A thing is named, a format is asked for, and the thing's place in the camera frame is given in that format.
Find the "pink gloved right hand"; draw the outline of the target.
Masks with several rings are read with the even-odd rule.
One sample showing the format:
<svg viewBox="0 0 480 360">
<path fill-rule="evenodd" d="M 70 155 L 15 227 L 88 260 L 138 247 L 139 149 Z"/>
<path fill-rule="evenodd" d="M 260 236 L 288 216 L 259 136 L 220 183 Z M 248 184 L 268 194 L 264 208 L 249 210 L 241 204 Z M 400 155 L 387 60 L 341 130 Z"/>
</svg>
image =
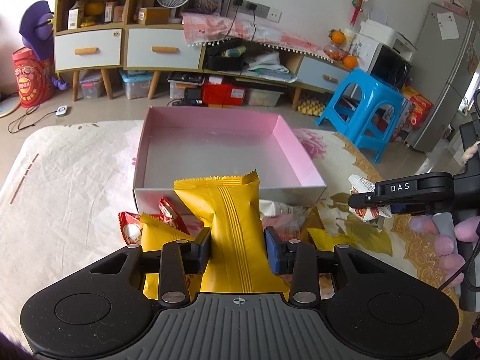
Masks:
<svg viewBox="0 0 480 360">
<path fill-rule="evenodd" d="M 466 264 L 465 258 L 458 252 L 457 242 L 475 245 L 479 240 L 477 227 L 479 217 L 474 216 L 453 225 L 449 213 L 412 216 L 409 228 L 415 233 L 434 236 L 433 249 L 438 257 L 439 268 L 443 271 L 443 281 L 450 279 Z"/>
</svg>

